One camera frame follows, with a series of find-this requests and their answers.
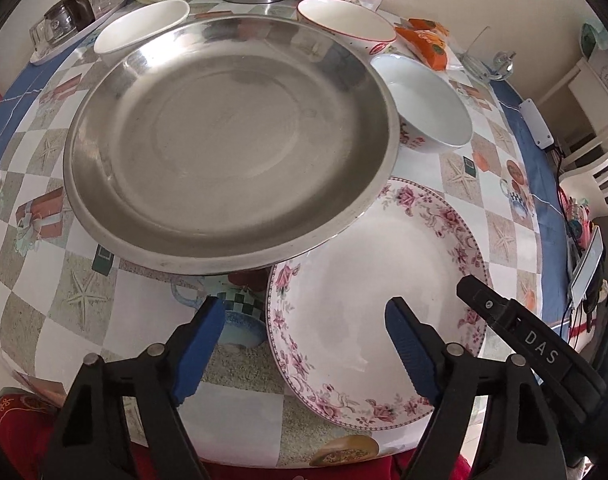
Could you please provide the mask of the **pink floral round plate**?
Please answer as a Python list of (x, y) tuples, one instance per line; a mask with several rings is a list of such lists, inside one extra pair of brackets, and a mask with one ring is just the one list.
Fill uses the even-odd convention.
[(316, 415), (356, 430), (390, 430), (429, 414), (385, 327), (403, 298), (447, 342), (478, 354), (486, 324), (456, 294), (488, 282), (471, 230), (436, 192), (392, 178), (349, 228), (273, 267), (267, 333), (277, 367)]

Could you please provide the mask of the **stainless steel round pan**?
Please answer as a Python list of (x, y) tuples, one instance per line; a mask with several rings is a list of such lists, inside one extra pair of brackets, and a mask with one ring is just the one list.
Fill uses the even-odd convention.
[(226, 274), (350, 226), (392, 174), (398, 135), (366, 58), (301, 22), (229, 15), (115, 63), (72, 120), (63, 180), (80, 224), (117, 257)]

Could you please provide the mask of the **pale blue white bowl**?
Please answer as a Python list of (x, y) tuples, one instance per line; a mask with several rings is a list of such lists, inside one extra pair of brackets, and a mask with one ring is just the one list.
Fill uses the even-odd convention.
[(464, 148), (472, 139), (470, 114), (456, 90), (422, 63), (380, 54), (371, 66), (391, 92), (400, 119), (401, 143), (420, 153)]

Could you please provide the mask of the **red rimmed floral bowl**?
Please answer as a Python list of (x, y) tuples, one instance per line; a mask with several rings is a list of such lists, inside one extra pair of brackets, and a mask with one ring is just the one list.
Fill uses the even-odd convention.
[(397, 36), (381, 15), (345, 0), (302, 0), (296, 13), (300, 21), (329, 32), (366, 56), (381, 53)]

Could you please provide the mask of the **white square bowl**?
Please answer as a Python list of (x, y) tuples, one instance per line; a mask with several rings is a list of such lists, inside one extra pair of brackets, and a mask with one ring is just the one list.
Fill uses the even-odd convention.
[(93, 45), (100, 58), (114, 56), (181, 24), (189, 15), (185, 0), (165, 0), (142, 6), (107, 25)]

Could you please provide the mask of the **patterned plastic tablecloth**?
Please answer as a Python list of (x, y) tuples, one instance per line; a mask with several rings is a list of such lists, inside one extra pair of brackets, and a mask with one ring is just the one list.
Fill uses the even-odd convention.
[[(81, 387), (91, 364), (159, 361), (213, 299), (217, 339), (179, 400), (202, 460), (261, 476), (365, 437), (413, 448), (433, 415), (389, 339), (403, 298), (466, 356), (510, 348), (456, 293), (478, 278), (539, 307), (533, 177), (506, 102), (461, 70), (420, 70), (411, 138), (384, 61), (305, 20), (247, 6), (118, 56), (87, 47), (0, 105), (0, 352), (21, 378)], [(225, 315), (261, 342), (219, 339)]]

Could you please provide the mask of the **white plastic chair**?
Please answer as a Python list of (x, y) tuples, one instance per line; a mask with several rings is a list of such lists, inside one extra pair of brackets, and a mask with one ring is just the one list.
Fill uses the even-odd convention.
[(608, 217), (608, 131), (562, 159), (561, 190), (584, 204), (589, 218)]

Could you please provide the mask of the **white power strip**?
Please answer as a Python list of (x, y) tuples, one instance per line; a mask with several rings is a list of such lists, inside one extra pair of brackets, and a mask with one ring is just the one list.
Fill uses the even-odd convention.
[(518, 106), (518, 110), (528, 126), (528, 130), (530, 130), (535, 144), (541, 150), (551, 148), (554, 145), (554, 137), (534, 101), (532, 99), (522, 101)]

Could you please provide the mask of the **cream wooden shelf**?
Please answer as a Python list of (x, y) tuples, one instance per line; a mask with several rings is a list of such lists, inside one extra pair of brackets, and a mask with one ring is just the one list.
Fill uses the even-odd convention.
[(590, 148), (608, 152), (608, 32), (600, 21), (585, 22), (580, 31), (581, 58), (537, 101), (543, 108), (563, 91), (572, 96), (577, 107), (592, 127)]

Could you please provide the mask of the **clear glass mug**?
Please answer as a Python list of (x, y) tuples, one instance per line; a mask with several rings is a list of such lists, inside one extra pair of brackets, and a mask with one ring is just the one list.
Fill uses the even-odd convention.
[(498, 51), (491, 60), (483, 60), (479, 55), (475, 55), (473, 50), (475, 44), (490, 30), (490, 26), (485, 26), (470, 42), (464, 52), (458, 54), (458, 60), (469, 75), (483, 84), (492, 81), (507, 80), (514, 73), (514, 58), (516, 51)]

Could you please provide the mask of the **orange snack packet front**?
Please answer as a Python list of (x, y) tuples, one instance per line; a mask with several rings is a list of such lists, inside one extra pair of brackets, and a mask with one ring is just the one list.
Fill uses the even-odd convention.
[(432, 70), (447, 70), (447, 44), (436, 32), (395, 27), (401, 41), (419, 60)]

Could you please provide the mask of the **orange snack packet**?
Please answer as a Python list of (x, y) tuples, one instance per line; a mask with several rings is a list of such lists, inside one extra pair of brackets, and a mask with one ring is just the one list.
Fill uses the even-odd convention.
[(438, 22), (427, 20), (426, 18), (408, 18), (407, 22), (412, 29), (423, 30), (423, 32), (434, 32), (434, 34), (440, 34), (444, 37), (449, 36), (449, 30)]
[(401, 41), (419, 60), (432, 70), (447, 70), (447, 44), (436, 32), (395, 27)]

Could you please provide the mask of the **orange snack packet back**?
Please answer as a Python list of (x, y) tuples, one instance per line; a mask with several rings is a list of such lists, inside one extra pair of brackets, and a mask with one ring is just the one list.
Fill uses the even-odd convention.
[(434, 32), (434, 34), (440, 34), (444, 37), (449, 36), (449, 30), (438, 22), (427, 20), (426, 18), (408, 18), (407, 22), (412, 29), (423, 30), (423, 32)]

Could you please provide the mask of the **oval tray with glasses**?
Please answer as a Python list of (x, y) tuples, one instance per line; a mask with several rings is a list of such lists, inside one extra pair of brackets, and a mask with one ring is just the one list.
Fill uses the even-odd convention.
[(110, 18), (126, 0), (60, 0), (34, 24), (32, 65), (41, 65), (87, 37)]

